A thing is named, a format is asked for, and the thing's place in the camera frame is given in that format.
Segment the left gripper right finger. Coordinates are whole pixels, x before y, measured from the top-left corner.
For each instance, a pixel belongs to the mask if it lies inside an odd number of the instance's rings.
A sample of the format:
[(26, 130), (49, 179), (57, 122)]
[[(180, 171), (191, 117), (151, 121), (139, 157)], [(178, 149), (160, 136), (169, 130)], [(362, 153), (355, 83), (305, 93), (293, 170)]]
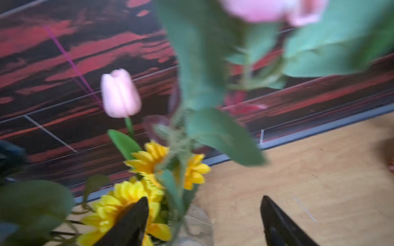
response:
[(267, 195), (260, 213), (268, 246), (319, 246)]

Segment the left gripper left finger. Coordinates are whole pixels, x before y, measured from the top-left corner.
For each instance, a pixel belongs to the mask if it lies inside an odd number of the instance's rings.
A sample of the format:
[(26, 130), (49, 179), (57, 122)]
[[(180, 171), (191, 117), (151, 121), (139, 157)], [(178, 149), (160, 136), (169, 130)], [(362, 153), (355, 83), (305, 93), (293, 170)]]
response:
[(148, 215), (148, 199), (143, 197), (94, 246), (141, 246)]

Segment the pink peony spray stem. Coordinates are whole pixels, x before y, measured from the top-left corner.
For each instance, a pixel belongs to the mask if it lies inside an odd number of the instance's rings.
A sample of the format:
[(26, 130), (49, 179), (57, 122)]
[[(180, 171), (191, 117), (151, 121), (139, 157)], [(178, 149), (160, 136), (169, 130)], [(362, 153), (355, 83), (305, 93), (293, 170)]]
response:
[(243, 166), (266, 160), (219, 110), (229, 90), (250, 91), (282, 77), (345, 75), (392, 47), (393, 1), (155, 1), (179, 63), (181, 104), (171, 154), (185, 163), (209, 146)]

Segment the clear glass vase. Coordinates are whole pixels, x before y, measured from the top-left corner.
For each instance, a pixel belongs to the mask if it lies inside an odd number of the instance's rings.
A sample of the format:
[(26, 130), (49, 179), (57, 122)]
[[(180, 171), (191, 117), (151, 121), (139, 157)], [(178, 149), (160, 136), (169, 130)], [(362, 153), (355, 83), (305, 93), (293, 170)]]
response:
[(172, 246), (214, 246), (213, 225), (202, 208), (189, 206)]

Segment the yellow sunflower large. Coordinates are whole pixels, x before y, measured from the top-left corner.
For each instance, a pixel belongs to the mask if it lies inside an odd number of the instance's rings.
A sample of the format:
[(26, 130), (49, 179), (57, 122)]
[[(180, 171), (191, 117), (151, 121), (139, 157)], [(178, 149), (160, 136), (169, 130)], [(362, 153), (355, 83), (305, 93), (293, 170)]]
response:
[(164, 195), (162, 189), (144, 178), (137, 180), (136, 177), (132, 177), (129, 181), (115, 184), (114, 190), (103, 195), (92, 205), (93, 213), (81, 220), (94, 230), (79, 236), (78, 244), (92, 246), (97, 243), (143, 197), (148, 200), (149, 215), (142, 245), (152, 246), (152, 237), (170, 241), (170, 227), (157, 221)]

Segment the yellow sunflower small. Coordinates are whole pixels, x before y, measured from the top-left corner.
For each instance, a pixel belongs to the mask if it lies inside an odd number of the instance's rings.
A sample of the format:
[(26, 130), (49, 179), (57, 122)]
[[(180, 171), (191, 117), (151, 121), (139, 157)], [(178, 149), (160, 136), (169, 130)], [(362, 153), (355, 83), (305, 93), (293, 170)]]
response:
[[(130, 168), (130, 172), (142, 175), (156, 187), (162, 189), (163, 186), (158, 181), (159, 169), (166, 167), (176, 181), (180, 180), (182, 164), (170, 153), (170, 148), (162, 146), (154, 140), (144, 145), (144, 150), (133, 152), (134, 159), (125, 161), (124, 164)], [(183, 184), (184, 189), (191, 191), (194, 184), (204, 184), (204, 175), (211, 171), (211, 167), (202, 163), (204, 154), (192, 154), (186, 161)]]

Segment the pink tulip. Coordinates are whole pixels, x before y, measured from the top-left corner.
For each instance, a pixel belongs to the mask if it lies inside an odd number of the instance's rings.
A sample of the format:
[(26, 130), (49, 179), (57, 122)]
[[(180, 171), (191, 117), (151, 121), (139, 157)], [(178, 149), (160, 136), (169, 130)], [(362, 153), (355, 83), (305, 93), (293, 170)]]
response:
[(131, 75), (125, 69), (102, 75), (101, 95), (106, 114), (124, 119), (129, 136), (134, 138), (131, 117), (140, 112), (142, 100)]

